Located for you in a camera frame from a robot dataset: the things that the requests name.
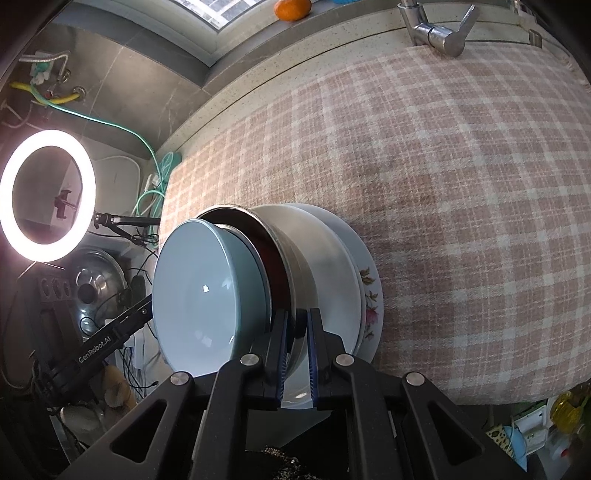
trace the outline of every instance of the orange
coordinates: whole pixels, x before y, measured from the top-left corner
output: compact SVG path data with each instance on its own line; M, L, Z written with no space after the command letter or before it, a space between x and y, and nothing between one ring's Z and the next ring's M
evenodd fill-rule
M310 0L279 0L274 7L277 18L285 22L301 20L311 9Z

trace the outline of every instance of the chrome faucet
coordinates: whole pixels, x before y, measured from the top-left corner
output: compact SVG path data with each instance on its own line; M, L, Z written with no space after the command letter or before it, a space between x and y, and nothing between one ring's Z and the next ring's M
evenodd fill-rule
M460 28L454 32L447 27L429 23L425 9L416 0L402 0L402 3L398 4L398 9L413 45L431 45L450 57L457 57L463 52L466 37L480 14L479 8L472 5L464 15Z

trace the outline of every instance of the triangular cutout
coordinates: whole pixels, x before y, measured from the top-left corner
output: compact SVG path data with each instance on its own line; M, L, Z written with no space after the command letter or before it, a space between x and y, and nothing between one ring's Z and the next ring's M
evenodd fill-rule
M450 465L460 465L482 454L483 447L437 402L427 405Z
M165 410L166 402L164 400L155 402L111 443L111 451L133 462L143 462L148 455L148 450Z

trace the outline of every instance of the stack of dishes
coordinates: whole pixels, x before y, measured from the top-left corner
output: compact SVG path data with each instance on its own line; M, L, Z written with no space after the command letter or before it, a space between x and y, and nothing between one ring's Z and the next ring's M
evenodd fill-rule
M277 309L318 307L347 353L371 361L384 304L355 231L312 205L219 205L179 225L158 257L154 323L170 366L194 376L249 351ZM282 406L311 408L307 347L295 326Z

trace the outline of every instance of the pink flower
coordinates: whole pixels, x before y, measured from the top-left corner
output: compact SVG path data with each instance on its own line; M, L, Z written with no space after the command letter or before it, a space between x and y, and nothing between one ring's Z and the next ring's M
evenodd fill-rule
M378 312L375 311L375 307L368 308L365 312L365 323L367 325L373 325L378 322Z

